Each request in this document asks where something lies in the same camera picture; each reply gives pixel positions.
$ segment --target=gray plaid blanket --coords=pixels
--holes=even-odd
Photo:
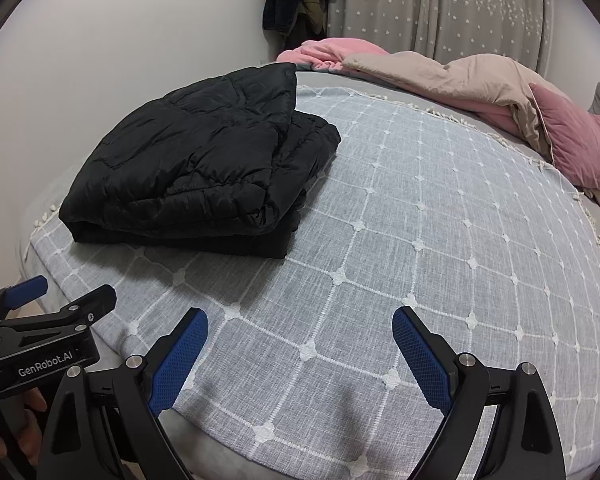
[[[343,141],[284,261],[31,238],[64,294],[103,283],[96,325],[144,353],[190,306],[210,335],[176,409],[238,453],[305,479],[406,478],[441,420],[392,339],[412,306],[484,364],[533,362],[568,472],[600,462],[600,248],[574,188],[465,123],[343,88],[298,106]],[[464,466],[470,478],[493,410]]]

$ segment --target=blue gripper pad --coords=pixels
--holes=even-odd
[[[399,308],[392,323],[394,339],[429,406],[443,415],[451,410],[449,377],[411,319]]]
[[[48,283],[44,276],[35,276],[26,282],[10,286],[4,293],[4,306],[8,310],[20,308],[46,294]]]
[[[154,374],[152,395],[148,401],[153,416],[158,416],[161,411],[173,406],[205,344],[209,330],[208,321],[203,310],[196,310],[193,319],[189,321]]]

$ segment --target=black quilted fabric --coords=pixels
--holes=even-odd
[[[60,219],[77,242],[284,257],[304,184],[340,142],[335,126],[295,106],[291,63],[150,101],[100,141]]]

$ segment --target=wall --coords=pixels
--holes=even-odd
[[[581,0],[554,0],[546,79],[589,109],[600,81],[600,24]]]
[[[24,0],[0,31],[0,286],[32,197],[147,100],[272,59],[264,0]]]

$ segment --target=silver bolt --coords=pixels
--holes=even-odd
[[[72,366],[66,371],[68,377],[77,377],[82,372],[82,368],[79,366]]]
[[[531,363],[522,363],[522,371],[527,375],[533,375],[536,373],[536,367]]]
[[[142,364],[142,356],[132,355],[126,360],[125,364],[129,368],[138,368]]]
[[[472,356],[471,354],[460,354],[460,357],[458,358],[458,360],[460,361],[460,364],[464,365],[464,366],[475,365],[475,357]]]

